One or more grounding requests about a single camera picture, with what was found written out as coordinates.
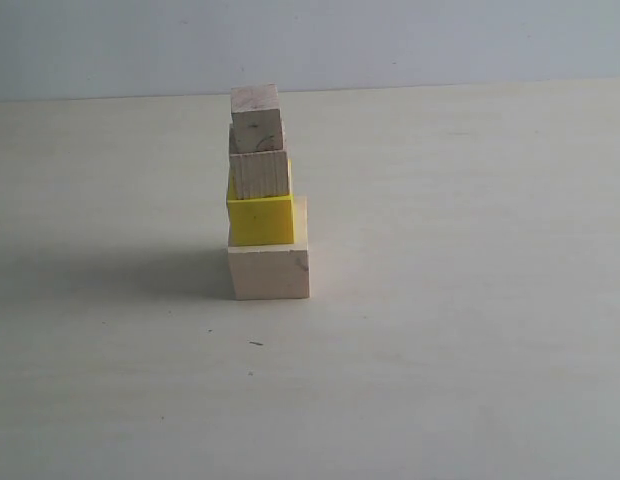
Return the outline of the medium natural wooden cube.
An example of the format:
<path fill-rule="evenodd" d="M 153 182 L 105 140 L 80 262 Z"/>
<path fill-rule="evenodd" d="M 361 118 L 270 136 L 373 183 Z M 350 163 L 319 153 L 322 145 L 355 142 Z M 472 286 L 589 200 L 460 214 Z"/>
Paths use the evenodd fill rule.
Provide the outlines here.
<path fill-rule="evenodd" d="M 240 153 L 233 124 L 229 125 L 229 166 L 234 192 L 240 200 L 286 196 L 292 193 L 286 148 Z"/>

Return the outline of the large pale wooden cube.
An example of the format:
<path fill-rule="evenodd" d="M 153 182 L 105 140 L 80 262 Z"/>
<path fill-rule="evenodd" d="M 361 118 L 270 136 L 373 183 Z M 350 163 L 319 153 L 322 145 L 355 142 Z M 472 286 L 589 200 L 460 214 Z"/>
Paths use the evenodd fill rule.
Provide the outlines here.
<path fill-rule="evenodd" d="M 294 200 L 295 242 L 234 246 L 228 240 L 229 269 L 237 300 L 310 297 L 307 198 Z"/>

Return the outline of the yellow cube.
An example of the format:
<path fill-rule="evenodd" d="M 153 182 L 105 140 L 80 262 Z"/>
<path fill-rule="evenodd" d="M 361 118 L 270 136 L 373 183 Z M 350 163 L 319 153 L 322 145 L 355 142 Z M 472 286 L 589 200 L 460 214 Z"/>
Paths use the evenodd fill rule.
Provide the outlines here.
<path fill-rule="evenodd" d="M 234 246 L 292 244 L 295 240 L 294 194 L 239 199 L 234 168 L 229 167 L 226 208 Z"/>

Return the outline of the small natural wooden cube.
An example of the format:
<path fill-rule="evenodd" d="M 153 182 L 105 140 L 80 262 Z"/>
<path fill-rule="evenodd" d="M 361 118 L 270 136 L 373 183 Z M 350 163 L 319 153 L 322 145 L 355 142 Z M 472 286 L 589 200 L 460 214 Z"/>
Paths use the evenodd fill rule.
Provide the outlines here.
<path fill-rule="evenodd" d="M 239 153 L 284 149 L 284 130 L 275 84 L 232 88 L 230 99 Z"/>

